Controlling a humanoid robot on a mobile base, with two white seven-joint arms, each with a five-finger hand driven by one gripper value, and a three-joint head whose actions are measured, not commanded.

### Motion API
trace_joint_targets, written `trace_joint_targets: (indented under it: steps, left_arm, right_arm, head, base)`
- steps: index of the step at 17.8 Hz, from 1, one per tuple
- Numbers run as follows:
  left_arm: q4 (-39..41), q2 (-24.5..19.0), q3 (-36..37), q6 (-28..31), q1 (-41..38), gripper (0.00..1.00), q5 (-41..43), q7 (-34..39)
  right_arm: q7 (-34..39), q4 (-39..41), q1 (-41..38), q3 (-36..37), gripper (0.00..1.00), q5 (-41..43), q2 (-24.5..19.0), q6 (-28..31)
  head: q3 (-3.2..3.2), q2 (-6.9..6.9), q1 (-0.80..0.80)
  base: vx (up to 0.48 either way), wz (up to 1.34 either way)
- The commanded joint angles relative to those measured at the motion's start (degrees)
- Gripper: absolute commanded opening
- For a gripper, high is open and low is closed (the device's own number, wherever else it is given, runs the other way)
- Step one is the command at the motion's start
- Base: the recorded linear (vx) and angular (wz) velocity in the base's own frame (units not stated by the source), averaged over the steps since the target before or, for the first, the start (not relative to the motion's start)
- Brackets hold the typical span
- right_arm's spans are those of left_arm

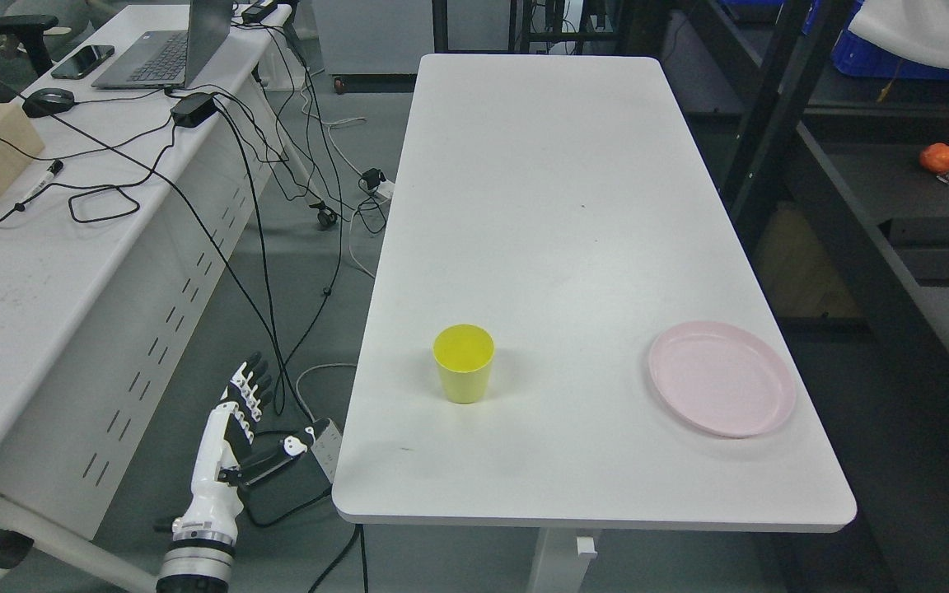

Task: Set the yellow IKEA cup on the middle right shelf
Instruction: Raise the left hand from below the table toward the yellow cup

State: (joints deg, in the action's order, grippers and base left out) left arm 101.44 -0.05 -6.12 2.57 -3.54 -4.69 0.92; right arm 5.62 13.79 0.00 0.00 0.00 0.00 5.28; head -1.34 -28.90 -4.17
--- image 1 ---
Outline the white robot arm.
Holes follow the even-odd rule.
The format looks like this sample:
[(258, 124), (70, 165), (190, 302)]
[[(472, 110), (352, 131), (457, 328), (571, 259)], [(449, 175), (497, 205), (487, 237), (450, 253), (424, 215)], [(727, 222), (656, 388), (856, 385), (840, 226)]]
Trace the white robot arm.
[(234, 559), (233, 537), (214, 530), (184, 530), (172, 536), (155, 591), (227, 592)]

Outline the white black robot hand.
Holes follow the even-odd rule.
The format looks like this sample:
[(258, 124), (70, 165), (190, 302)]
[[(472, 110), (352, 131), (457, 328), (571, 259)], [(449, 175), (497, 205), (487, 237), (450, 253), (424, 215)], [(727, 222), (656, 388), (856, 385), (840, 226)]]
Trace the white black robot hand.
[(242, 489), (286, 468), (320, 438), (324, 427), (316, 423), (304, 432), (287, 432), (274, 447), (254, 450), (271, 382), (268, 362), (260, 353), (251, 354), (227, 380), (201, 436), (189, 481), (192, 502), (171, 525), (174, 541), (204, 538), (233, 544), (238, 536), (236, 518), (244, 509)]

